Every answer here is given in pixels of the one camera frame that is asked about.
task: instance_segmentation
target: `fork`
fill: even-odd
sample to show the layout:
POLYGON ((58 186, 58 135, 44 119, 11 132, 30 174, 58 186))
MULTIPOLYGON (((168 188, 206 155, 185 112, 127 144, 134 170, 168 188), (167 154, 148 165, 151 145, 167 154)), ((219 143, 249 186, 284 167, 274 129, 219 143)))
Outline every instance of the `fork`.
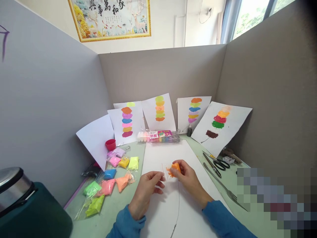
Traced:
POLYGON ((231 192, 230 190, 228 190, 222 182, 220 182, 220 180, 210 171, 210 169, 207 167, 206 163, 204 162, 204 167, 205 169, 218 181, 218 183, 220 183, 220 185, 226 190, 227 195, 229 196, 229 198, 234 201, 236 204, 238 204, 240 207, 242 207, 244 210, 246 210, 243 206, 241 206, 240 203, 238 203, 237 201, 237 196, 233 194, 233 192, 231 192))

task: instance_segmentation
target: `red cup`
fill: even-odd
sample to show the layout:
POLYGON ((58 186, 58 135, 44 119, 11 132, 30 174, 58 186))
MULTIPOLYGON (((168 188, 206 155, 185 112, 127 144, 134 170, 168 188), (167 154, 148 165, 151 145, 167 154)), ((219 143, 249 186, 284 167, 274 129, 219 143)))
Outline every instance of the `red cup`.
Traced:
POLYGON ((116 140, 115 139, 107 140, 105 145, 108 150, 114 150, 116 148, 116 140))

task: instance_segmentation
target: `blue sleeve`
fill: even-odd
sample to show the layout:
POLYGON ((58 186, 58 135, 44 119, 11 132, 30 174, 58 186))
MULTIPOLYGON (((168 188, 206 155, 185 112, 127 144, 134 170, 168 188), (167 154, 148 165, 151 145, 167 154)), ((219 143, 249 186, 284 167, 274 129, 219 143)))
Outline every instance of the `blue sleeve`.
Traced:
POLYGON ((202 212, 221 238, 256 238, 220 201, 208 202, 202 212))
POLYGON ((106 238, 140 237, 140 231, 144 227, 145 220, 145 216, 141 220, 134 220, 128 209, 128 205, 126 205, 125 208, 118 213, 116 222, 113 224, 106 238))

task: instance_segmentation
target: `white wall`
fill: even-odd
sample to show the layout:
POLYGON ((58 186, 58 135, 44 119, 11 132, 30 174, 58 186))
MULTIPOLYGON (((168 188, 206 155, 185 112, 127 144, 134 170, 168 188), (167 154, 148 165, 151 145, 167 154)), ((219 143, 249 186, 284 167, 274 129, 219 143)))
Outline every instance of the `white wall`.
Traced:
MULTIPOLYGON (((17 0, 29 9, 70 35, 78 39, 74 20, 67 0, 17 0)), ((198 14, 202 0, 188 0, 186 46, 216 43, 217 14, 224 10, 225 0, 203 0, 203 9, 213 8, 210 19, 200 24, 198 14)), ((83 43, 98 54, 165 49, 174 47, 175 16, 184 16, 186 0, 151 0, 151 37, 83 43)), ((179 21, 176 29, 176 44, 184 41, 185 21, 179 21)))

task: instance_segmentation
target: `paper sheet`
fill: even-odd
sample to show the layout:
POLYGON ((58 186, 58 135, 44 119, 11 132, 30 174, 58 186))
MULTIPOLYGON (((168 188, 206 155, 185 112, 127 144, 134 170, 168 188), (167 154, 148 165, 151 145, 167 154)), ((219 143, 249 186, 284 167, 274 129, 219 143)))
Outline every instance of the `paper sheet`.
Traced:
POLYGON ((180 129, 180 134, 187 133, 190 123, 194 131, 210 104, 211 96, 178 98, 177 101, 178 129, 180 129))
POLYGON ((150 130, 176 131, 169 93, 142 101, 142 107, 150 130))
MULTIPOLYGON (((176 144, 147 143, 144 154, 142 174, 162 171, 162 163, 172 164, 174 160, 184 159, 195 171, 203 188, 215 199, 220 200, 230 211, 225 200, 197 159, 195 153, 183 140, 176 144)), ((145 227, 140 237, 217 237, 201 208, 184 189, 177 178, 165 182, 164 194, 153 194, 146 213, 145 227)))
POLYGON ((136 141, 143 121, 141 112, 137 106, 108 110, 117 146, 136 141))
POLYGON ((110 116, 105 115, 89 123, 80 129, 76 135, 104 171, 108 152, 105 143, 107 140, 115 138, 110 116))
POLYGON ((140 114, 142 114, 142 123, 141 128, 145 129, 145 123, 144 123, 144 116, 143 116, 143 109, 142 109, 142 102, 141 101, 134 101, 134 102, 123 102, 123 103, 114 103, 113 104, 115 109, 124 108, 124 107, 132 107, 136 106, 140 110, 140 114))
POLYGON ((238 132, 251 110, 252 108, 211 102, 192 138, 217 158, 238 132))

